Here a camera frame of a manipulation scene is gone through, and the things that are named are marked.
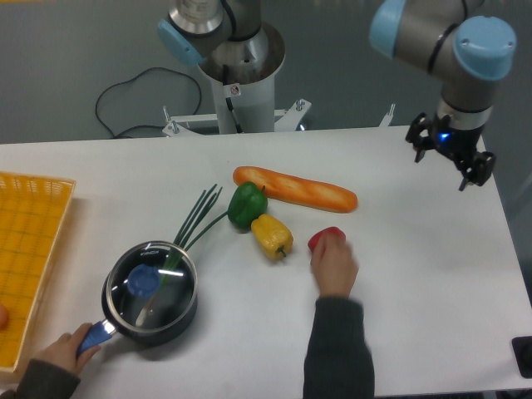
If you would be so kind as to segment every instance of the yellow plastic basket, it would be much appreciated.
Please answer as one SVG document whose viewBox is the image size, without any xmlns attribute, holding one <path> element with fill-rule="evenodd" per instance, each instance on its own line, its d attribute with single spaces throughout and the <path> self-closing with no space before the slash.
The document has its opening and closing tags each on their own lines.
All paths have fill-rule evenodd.
<svg viewBox="0 0 532 399">
<path fill-rule="evenodd" d="M 0 372 L 14 372 L 76 181 L 0 171 Z"/>
</svg>

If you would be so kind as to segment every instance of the pot lid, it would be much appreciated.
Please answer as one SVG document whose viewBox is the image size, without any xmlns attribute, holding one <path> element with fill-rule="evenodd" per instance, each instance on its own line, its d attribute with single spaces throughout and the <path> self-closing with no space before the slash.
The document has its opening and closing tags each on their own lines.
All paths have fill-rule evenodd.
<svg viewBox="0 0 532 399">
<path fill-rule="evenodd" d="M 137 333 L 177 323 L 196 296 L 197 275 L 188 254 L 164 241 L 135 246 L 116 262 L 104 287 L 106 316 Z"/>
</svg>

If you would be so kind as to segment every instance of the child's hand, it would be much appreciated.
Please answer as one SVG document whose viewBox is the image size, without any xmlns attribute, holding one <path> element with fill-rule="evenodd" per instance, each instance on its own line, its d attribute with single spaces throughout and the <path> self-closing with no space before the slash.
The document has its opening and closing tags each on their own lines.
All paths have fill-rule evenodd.
<svg viewBox="0 0 532 399">
<path fill-rule="evenodd" d="M 310 261 L 320 297 L 349 297 L 358 265 L 345 239 L 332 234 L 318 241 Z"/>
<path fill-rule="evenodd" d="M 35 358 L 63 368 L 72 374 L 80 375 L 81 370 L 96 352 L 99 346 L 91 347 L 76 357 L 78 347 L 83 342 L 92 324 L 82 324 L 73 334 L 64 333 L 52 345 L 39 352 Z"/>
</svg>

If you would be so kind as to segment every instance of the light blue joint cap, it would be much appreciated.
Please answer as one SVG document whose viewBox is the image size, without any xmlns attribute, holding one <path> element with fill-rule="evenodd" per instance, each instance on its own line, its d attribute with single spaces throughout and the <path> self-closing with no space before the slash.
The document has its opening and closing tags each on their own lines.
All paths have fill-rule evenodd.
<svg viewBox="0 0 532 399">
<path fill-rule="evenodd" d="M 498 81 L 508 75 L 516 46 L 512 27 L 496 17 L 464 21 L 453 42 L 460 65 L 483 81 Z"/>
<path fill-rule="evenodd" d="M 377 10 L 369 28 L 373 48 L 389 58 L 396 55 L 396 41 L 406 0 L 386 0 Z"/>
<path fill-rule="evenodd" d="M 160 21 L 157 32 L 168 51 L 186 66 L 193 67 L 203 61 L 201 54 L 168 21 Z"/>
</svg>

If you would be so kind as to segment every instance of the dark sleeve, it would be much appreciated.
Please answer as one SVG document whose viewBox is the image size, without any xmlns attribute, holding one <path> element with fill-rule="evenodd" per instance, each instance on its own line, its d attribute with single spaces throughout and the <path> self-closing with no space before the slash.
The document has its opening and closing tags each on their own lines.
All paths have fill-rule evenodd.
<svg viewBox="0 0 532 399">
<path fill-rule="evenodd" d="M 345 298 L 316 302 L 305 359 L 303 399 L 366 399 L 375 393 L 362 306 Z"/>
<path fill-rule="evenodd" d="M 17 391 L 7 391 L 0 399 L 68 399 L 80 379 L 53 364 L 32 359 Z"/>
</svg>

